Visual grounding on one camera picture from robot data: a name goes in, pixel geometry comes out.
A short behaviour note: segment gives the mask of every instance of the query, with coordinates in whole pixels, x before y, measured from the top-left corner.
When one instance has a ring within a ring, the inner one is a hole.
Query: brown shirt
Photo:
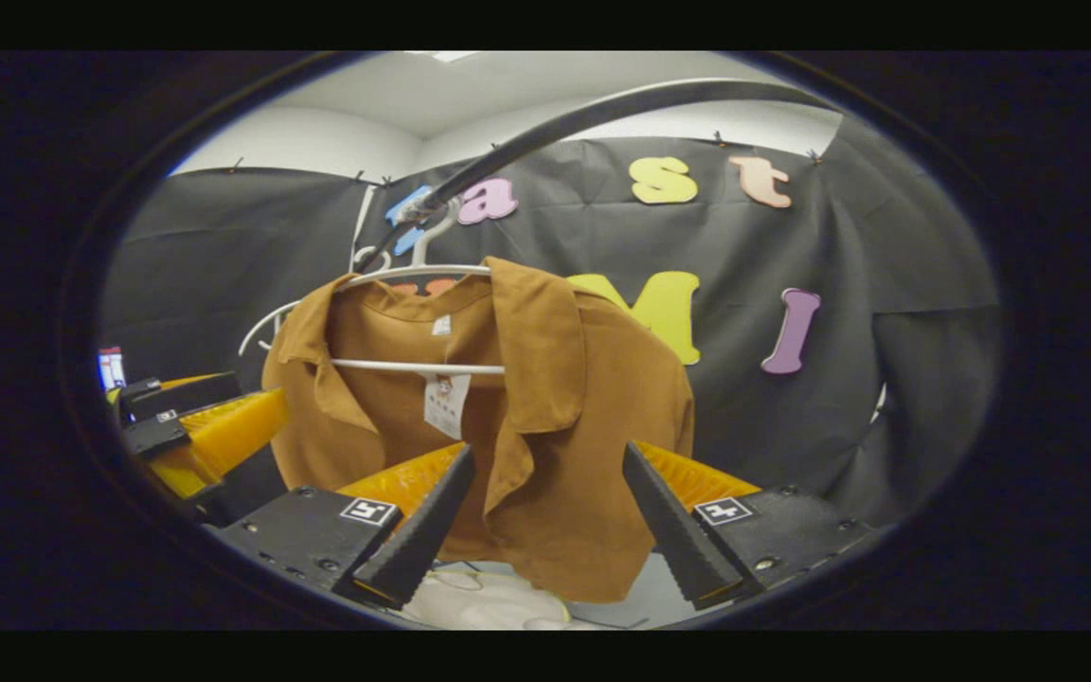
[[[361,361],[503,366],[472,375],[460,430],[477,478],[442,547],[502,561],[564,599],[625,599],[654,539],[622,478],[627,441],[692,456],[693,392],[680,359],[598,294],[500,259],[430,298],[382,282],[313,290],[264,363],[290,423],[272,442],[290,488],[338,489],[454,443],[424,421],[415,372]],[[449,315],[451,333],[433,335]]]

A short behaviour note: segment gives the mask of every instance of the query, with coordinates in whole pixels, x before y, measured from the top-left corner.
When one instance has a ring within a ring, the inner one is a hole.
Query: black bracket
[[[117,400],[120,402],[122,406],[128,407],[130,403],[136,398],[146,396],[148,393],[160,392],[161,390],[161,381],[157,380],[157,376],[148,376],[142,381],[134,381],[134,383],[125,385],[124,388],[121,388],[117,396]]]
[[[187,414],[206,409],[242,396],[238,378],[232,371],[205,376],[187,384],[175,385],[172,388],[146,392],[130,398],[125,409],[133,418],[142,421],[168,410]]]
[[[226,483],[207,484],[201,492],[188,498],[185,505],[194,515],[195,523],[224,528],[238,521],[229,506],[229,491]]]
[[[398,505],[311,487],[273,500],[217,536],[321,590],[400,609],[432,570],[473,475],[467,445],[393,538],[403,519]]]
[[[622,469],[681,595],[698,609],[799,578],[874,531],[793,484],[702,502],[685,513],[633,443]]]
[[[130,453],[143,463],[153,460],[160,454],[191,442],[191,436],[179,423],[178,414],[167,410],[125,428],[125,444]]]

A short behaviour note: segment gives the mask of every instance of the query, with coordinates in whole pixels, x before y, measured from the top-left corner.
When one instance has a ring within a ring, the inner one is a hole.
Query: black cable
[[[477,182],[484,180],[490,174],[502,169],[507,164],[531,154],[547,144],[559,142],[572,134],[606,124],[609,121],[633,117],[636,113],[679,107],[683,104],[719,103],[728,99],[765,99],[771,103],[805,104],[808,107],[837,111],[830,104],[807,95],[806,92],[794,89],[788,85],[775,83],[754,83],[736,81],[735,79],[703,77],[693,81],[676,81],[656,83],[636,89],[619,92],[595,103],[568,111],[524,133],[515,135],[508,142],[494,147],[491,152],[473,160],[468,167],[459,169],[441,187],[429,191],[423,198],[410,202],[403,208],[397,224],[376,246],[372,254],[367,255],[356,272],[363,273],[373,260],[391,246],[392,241],[403,237],[407,228],[428,219],[439,212],[452,198],[470,189]]]

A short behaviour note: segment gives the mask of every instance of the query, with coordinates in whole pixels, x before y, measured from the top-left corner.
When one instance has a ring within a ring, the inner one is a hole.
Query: small label
[[[463,408],[470,375],[432,375],[423,391],[423,421],[449,438],[463,439]]]
[[[740,521],[752,515],[752,510],[740,504],[735,498],[723,498],[714,502],[706,502],[705,505],[694,505],[694,510],[706,519],[710,526],[720,526],[722,523]]]
[[[382,526],[385,519],[389,517],[391,512],[394,511],[394,505],[389,502],[377,502],[376,500],[367,500],[363,498],[356,498],[351,501],[346,510],[343,510],[339,515],[343,518],[350,518],[351,521],[359,521],[361,523],[371,523],[373,526]]]

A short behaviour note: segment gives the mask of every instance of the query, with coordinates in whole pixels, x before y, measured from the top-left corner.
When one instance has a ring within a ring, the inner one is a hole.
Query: ceiling light
[[[463,51],[463,50],[406,50],[406,52],[407,52],[407,55],[428,55],[428,56],[434,58],[434,60],[445,61],[445,63],[448,63],[449,61],[460,60],[460,58],[463,58],[463,57],[469,57],[471,55],[478,55],[480,52],[480,50],[469,50],[469,51]]]

